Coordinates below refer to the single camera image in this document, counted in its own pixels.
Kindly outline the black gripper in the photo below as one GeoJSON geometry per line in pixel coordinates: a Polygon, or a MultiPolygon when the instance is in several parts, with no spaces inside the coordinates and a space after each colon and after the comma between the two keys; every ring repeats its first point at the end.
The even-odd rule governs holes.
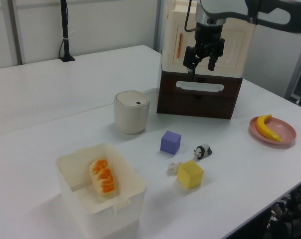
{"type": "Polygon", "coordinates": [[[183,65],[188,70],[191,80],[195,79],[195,69],[198,65],[198,58],[209,57],[208,70],[214,71],[215,64],[223,55],[225,40],[221,37],[223,25],[196,24],[195,47],[187,46],[183,65]]]}

